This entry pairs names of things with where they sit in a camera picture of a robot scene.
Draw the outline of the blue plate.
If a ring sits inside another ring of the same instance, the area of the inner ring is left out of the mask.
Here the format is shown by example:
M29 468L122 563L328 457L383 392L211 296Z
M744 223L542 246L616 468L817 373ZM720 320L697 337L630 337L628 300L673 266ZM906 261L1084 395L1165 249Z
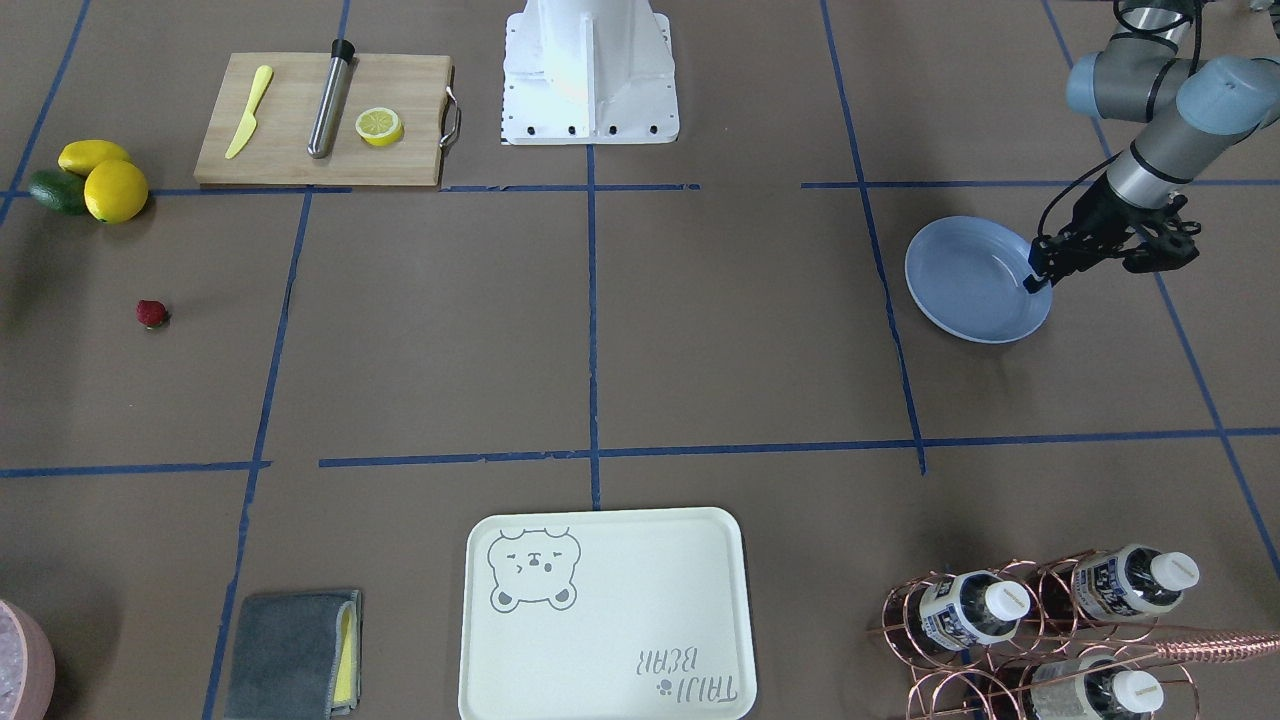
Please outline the blue plate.
M1050 287L1029 291L1032 245L980 217L945 217L920 228L904 260L908 290L940 329L979 345L1037 332L1053 304Z

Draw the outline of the red strawberry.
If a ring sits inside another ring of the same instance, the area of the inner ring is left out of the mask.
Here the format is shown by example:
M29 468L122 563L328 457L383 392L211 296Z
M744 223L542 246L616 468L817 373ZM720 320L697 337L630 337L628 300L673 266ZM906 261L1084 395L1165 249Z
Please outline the red strawberry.
M142 299L134 306L134 319L146 329L163 328L172 319L168 306L157 300Z

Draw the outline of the bottle white cap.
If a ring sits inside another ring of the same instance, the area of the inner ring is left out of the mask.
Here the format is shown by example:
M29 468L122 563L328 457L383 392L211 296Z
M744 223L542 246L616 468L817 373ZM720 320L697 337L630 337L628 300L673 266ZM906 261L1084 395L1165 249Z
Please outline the bottle white cap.
M1030 675L1027 714L1032 719L1151 719L1165 700L1155 675L1096 653L1039 665Z
M919 628L936 647L961 651L1015 637L1032 611L1028 588L992 571L946 577L919 598Z
M1096 621L1156 618L1172 611L1199 584L1199 569L1188 553L1129 544L1084 557L1071 571L1070 597Z

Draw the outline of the copper bar spoon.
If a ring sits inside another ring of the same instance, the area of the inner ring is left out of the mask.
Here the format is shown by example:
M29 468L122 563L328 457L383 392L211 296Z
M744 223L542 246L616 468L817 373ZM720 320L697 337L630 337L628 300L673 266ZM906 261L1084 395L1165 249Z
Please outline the copper bar spoon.
M1151 655L1171 664L1238 664L1277 655L1277 632L1206 632L1149 642Z

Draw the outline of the cream bear tray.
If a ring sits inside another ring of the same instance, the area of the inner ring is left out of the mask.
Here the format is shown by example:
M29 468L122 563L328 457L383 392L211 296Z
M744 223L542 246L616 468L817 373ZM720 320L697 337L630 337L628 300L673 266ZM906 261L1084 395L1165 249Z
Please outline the cream bear tray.
M742 532L723 509L494 515L466 544L463 719L742 719Z

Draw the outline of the lemon half slice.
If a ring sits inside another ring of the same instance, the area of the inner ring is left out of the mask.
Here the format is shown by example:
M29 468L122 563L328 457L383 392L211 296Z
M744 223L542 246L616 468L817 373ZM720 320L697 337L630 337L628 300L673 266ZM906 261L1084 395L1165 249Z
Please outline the lemon half slice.
M401 141L404 123L401 114L389 108L369 108L355 122L357 136L371 147L385 147Z

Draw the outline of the steel muddler rod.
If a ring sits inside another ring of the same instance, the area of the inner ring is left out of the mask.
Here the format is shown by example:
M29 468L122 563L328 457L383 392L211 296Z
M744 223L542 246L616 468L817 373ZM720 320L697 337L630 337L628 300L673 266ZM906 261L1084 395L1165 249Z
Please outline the steel muddler rod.
M332 44L326 81L307 143L307 154L312 159L328 158L333 150L353 74L353 44L346 38L335 38Z

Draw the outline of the wooden cutting board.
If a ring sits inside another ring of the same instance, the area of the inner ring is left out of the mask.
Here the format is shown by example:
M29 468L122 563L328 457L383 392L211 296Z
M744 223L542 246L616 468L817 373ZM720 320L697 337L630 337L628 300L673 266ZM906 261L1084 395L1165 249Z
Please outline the wooden cutting board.
M326 97L329 53L233 53L195 165L200 184L435 187L458 119L454 63L443 55L358 53L347 88ZM371 108L404 135L374 146L357 132Z

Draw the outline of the yellow plastic knife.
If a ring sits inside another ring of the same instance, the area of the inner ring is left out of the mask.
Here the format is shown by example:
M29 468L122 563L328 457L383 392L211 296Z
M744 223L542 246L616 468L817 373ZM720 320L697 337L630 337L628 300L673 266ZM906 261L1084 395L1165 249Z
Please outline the yellow plastic knife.
M256 68L239 123L224 152L224 158L227 160L237 158L257 129L259 120L256 113L273 81L273 77L274 69L270 65L260 65Z

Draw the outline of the grey folded cloth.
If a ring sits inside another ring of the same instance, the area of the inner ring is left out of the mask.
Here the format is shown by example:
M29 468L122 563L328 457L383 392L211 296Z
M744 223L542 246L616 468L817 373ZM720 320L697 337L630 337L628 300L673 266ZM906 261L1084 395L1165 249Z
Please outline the grey folded cloth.
M334 719L361 700L358 588L252 594L232 653L225 719Z

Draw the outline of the large yellow lemon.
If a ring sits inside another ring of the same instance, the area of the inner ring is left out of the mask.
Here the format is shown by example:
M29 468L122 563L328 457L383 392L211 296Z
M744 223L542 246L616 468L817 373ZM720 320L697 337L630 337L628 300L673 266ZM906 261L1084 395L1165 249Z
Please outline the large yellow lemon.
M142 211L150 187L145 173L127 160L104 161L84 181L84 205L105 224L128 222Z

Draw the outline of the small yellow lemon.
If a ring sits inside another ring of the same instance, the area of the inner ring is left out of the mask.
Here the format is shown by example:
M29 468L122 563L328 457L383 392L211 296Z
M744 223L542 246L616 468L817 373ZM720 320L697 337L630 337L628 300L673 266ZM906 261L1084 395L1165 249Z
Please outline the small yellow lemon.
M105 138L84 138L67 143L58 165L72 174L87 177L105 161L132 161L131 154L119 143Z

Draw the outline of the green lime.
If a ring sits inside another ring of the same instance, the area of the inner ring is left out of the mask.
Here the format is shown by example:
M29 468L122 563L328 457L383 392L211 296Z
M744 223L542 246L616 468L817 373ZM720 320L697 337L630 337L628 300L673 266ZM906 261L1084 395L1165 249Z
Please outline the green lime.
M84 201L84 178L61 169L37 170L27 184L28 195L41 206L63 215L88 213Z

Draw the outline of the pink bowl of ice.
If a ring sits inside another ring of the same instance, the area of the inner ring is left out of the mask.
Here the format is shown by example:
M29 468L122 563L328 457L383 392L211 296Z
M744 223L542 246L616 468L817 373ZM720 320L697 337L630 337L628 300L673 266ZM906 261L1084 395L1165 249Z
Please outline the pink bowl of ice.
M45 719L56 678L51 643L29 614L5 600L1 620L1 719Z

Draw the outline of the white pedestal base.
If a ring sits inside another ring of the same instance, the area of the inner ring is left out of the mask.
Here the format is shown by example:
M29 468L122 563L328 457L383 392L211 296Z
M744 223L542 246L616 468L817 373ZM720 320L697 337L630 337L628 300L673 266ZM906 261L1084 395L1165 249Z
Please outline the white pedestal base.
M500 141L672 143L681 119L669 18L648 1L527 1L506 19Z

